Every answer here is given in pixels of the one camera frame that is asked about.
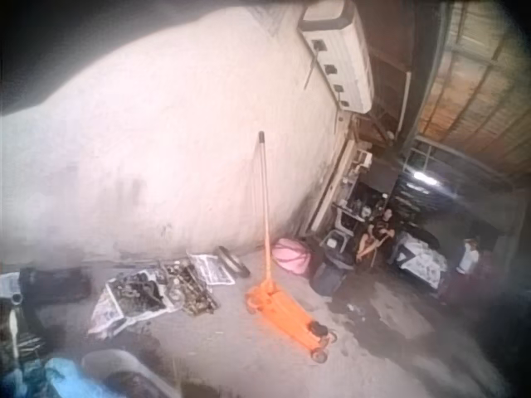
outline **air conditioner unit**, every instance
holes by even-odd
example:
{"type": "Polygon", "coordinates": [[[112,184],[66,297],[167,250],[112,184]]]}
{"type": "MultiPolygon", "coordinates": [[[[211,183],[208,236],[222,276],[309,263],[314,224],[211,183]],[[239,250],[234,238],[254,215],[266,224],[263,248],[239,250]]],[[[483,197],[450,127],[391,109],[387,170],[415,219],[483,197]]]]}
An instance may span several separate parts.
{"type": "Polygon", "coordinates": [[[373,73],[353,1],[312,4],[299,20],[299,30],[317,57],[339,107],[366,114],[373,106],[373,73]]]}
{"type": "Polygon", "coordinates": [[[373,154],[362,149],[356,149],[352,163],[369,169],[373,163],[373,154]]]}

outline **newspaper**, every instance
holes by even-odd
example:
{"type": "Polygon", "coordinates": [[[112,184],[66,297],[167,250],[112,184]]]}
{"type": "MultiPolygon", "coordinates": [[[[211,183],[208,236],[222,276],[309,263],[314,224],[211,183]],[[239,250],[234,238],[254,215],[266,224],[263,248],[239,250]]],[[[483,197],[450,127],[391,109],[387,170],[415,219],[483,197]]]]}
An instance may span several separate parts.
{"type": "Polygon", "coordinates": [[[160,274],[157,274],[158,272],[160,272],[158,269],[144,269],[132,275],[144,274],[148,280],[154,281],[157,284],[158,293],[162,297],[164,308],[158,311],[145,311],[135,315],[125,313],[124,309],[119,306],[118,300],[111,288],[117,279],[110,279],[105,284],[103,292],[95,305],[90,319],[88,334],[100,339],[113,337],[138,321],[146,321],[163,313],[173,313],[181,309],[183,304],[176,299],[179,295],[177,292],[172,291],[171,281],[168,281],[168,279],[162,281],[160,274]]]}
{"type": "Polygon", "coordinates": [[[227,272],[222,261],[216,255],[191,255],[188,258],[192,261],[200,280],[209,286],[219,284],[234,284],[234,278],[227,272]]]}

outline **light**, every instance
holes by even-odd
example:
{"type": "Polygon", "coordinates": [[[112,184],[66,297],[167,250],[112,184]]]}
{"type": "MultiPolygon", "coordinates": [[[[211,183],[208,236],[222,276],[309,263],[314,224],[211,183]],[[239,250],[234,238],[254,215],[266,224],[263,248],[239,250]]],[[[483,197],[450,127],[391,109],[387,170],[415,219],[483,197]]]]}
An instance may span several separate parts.
{"type": "Polygon", "coordinates": [[[423,172],[414,172],[413,177],[419,181],[422,181],[428,185],[431,185],[432,187],[434,187],[435,185],[439,185],[439,182],[435,178],[427,176],[423,172]]]}

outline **tire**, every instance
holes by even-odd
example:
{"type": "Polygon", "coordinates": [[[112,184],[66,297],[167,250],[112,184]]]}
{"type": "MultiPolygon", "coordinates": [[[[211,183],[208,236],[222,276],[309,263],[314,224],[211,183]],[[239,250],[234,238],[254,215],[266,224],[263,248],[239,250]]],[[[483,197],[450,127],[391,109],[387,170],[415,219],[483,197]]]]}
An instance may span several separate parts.
{"type": "Polygon", "coordinates": [[[312,359],[317,363],[325,363],[327,359],[329,359],[329,356],[326,354],[326,352],[323,350],[323,348],[315,348],[310,353],[312,359]]]}
{"type": "Polygon", "coordinates": [[[245,265],[224,246],[218,246],[216,254],[222,260],[225,269],[236,278],[249,278],[251,272],[245,265]]]}

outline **trash bin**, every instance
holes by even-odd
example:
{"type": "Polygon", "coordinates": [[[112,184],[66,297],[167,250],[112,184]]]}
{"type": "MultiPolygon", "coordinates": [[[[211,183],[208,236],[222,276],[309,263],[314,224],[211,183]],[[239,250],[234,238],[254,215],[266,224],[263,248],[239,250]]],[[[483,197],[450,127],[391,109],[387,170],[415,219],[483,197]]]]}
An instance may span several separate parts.
{"type": "Polygon", "coordinates": [[[315,271],[309,285],[315,293],[321,296],[331,296],[339,289],[347,273],[352,270],[354,270],[353,257],[349,253],[326,250],[323,263],[315,271]]]}

